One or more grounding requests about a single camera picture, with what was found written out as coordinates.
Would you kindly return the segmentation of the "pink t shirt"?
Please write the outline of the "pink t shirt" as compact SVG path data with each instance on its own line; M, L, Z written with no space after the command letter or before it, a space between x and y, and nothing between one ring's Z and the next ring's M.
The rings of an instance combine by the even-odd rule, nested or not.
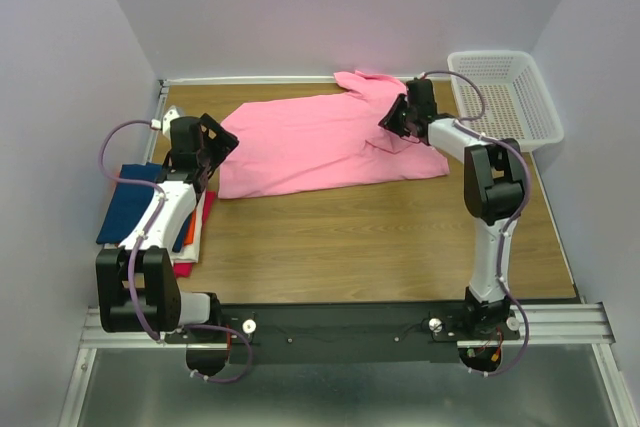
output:
M222 125L239 140L219 169L222 199L292 193L449 174L432 147L402 140L380 120L397 96L398 79L337 72L339 94L244 103Z

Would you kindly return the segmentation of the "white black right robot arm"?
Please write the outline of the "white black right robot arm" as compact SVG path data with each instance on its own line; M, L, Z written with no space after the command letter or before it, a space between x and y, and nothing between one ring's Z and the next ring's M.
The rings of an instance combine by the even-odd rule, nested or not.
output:
M508 285L512 236L531 191L531 175L514 139L476 132L438 112L432 82L406 83L379 122L400 138L413 137L463 165L463 197L475 222L474 267L455 325L480 339L507 322L513 304Z

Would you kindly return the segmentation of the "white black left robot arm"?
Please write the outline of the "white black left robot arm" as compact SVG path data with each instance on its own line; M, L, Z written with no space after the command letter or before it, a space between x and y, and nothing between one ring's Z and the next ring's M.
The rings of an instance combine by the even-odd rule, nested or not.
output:
M161 132L170 149L155 181L131 182L152 191L140 220L118 247L96 257L101 326L107 333L144 332L155 342L180 328L201 342L220 332L233 336L215 294L180 290L170 250L239 140L210 115L187 116L176 107L145 125Z

